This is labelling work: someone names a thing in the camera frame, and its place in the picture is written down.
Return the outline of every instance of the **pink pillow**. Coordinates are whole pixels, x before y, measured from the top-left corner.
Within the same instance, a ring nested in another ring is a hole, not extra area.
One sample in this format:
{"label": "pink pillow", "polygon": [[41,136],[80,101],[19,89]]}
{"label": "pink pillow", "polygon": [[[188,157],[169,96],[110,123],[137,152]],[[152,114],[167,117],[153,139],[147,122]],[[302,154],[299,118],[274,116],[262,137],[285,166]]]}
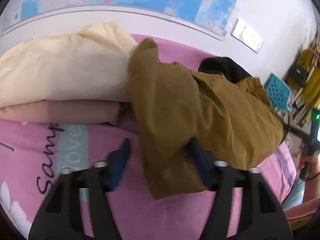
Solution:
{"label": "pink pillow", "polygon": [[116,125],[119,102],[104,100],[49,101],[8,106],[0,109],[0,118],[36,123],[104,123]]}

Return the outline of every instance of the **blue plastic basket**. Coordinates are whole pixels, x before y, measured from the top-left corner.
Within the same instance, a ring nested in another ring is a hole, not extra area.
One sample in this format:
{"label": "blue plastic basket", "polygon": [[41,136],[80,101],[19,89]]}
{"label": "blue plastic basket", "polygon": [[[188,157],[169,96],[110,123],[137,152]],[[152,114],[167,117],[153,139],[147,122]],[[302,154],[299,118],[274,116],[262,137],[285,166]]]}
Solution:
{"label": "blue plastic basket", "polygon": [[292,108],[289,106],[291,90],[273,73],[270,74],[265,84],[265,89],[275,107],[279,110],[292,111]]}

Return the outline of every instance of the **pink blanket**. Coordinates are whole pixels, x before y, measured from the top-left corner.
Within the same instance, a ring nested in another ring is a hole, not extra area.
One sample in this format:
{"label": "pink blanket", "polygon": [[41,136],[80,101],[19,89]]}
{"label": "pink blanket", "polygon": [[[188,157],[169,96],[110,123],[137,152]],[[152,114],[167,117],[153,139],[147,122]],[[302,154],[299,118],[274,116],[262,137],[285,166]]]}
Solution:
{"label": "pink blanket", "polygon": [[[190,47],[155,39],[160,59],[197,69],[210,55]],[[121,185],[108,194],[112,212],[124,240],[198,239],[210,211],[214,193],[204,191],[153,200],[143,176],[139,138],[131,116],[120,127],[80,124],[35,124],[0,119],[0,199],[16,226],[27,238],[31,223],[51,184],[63,167],[85,169],[117,150],[124,138],[132,144]],[[285,144],[259,165],[281,202],[295,178],[295,167]],[[85,231],[92,235],[86,193],[81,193]],[[241,189],[234,190],[229,235],[237,231]]]}

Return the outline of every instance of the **wall outlet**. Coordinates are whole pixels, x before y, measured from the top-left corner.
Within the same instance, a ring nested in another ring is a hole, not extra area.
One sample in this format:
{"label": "wall outlet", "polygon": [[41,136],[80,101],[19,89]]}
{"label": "wall outlet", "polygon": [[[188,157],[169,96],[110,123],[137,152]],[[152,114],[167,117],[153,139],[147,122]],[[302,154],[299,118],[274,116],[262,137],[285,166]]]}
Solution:
{"label": "wall outlet", "polygon": [[263,44],[263,39],[261,36],[259,36],[252,27],[250,27],[244,20],[240,18],[237,20],[232,36],[242,41],[256,53],[259,52]]}

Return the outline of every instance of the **white flower print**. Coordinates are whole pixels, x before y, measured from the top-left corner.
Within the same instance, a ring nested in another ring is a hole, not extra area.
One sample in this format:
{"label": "white flower print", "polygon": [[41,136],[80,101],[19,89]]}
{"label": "white flower print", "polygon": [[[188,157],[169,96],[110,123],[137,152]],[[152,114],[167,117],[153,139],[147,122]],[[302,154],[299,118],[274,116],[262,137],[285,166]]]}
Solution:
{"label": "white flower print", "polygon": [[0,187],[0,201],[2,201],[4,207],[9,211],[17,229],[28,239],[31,223],[27,220],[27,215],[20,207],[18,201],[13,202],[11,205],[9,187],[6,182],[3,182]]}

